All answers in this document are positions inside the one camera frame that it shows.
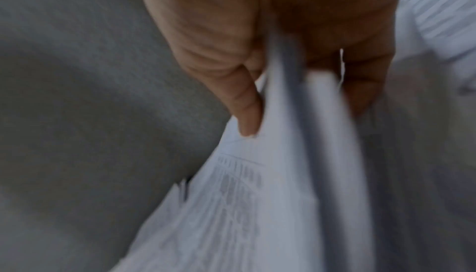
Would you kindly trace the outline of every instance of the gray fabric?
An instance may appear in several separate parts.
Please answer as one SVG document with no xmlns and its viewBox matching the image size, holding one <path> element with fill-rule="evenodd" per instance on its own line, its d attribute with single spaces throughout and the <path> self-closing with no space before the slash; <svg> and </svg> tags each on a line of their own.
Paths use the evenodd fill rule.
<svg viewBox="0 0 476 272">
<path fill-rule="evenodd" d="M 0 0 L 0 271 L 107 271 L 227 119 L 141 0 Z"/>
</svg>

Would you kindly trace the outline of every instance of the hand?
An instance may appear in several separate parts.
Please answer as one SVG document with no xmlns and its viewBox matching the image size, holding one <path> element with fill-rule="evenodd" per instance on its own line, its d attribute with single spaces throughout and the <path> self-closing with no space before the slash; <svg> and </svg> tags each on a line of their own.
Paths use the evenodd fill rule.
<svg viewBox="0 0 476 272">
<path fill-rule="evenodd" d="M 340 71 L 353 114 L 381 92 L 394 55 L 398 0 L 144 0 L 180 66 L 238 118 L 243 136 L 263 115 L 254 80 L 265 66 L 262 18 L 300 38 L 309 69 Z"/>
</svg>

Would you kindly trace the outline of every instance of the gray carpet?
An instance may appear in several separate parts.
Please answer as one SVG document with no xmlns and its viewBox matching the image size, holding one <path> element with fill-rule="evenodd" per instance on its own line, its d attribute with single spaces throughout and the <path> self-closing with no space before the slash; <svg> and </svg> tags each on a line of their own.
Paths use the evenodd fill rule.
<svg viewBox="0 0 476 272">
<path fill-rule="evenodd" d="M 141 0 L 0 0 L 0 271 L 107 271 L 227 119 Z"/>
</svg>

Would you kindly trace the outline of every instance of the open book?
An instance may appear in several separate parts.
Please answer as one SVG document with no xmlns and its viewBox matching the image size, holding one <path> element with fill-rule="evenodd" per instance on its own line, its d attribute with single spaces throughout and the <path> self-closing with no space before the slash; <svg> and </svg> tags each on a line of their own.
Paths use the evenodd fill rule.
<svg viewBox="0 0 476 272">
<path fill-rule="evenodd" d="M 259 133 L 241 137 L 232 117 L 113 272 L 373 271 L 366 182 L 338 83 L 330 73 L 305 77 L 287 38 L 269 45 Z"/>
</svg>

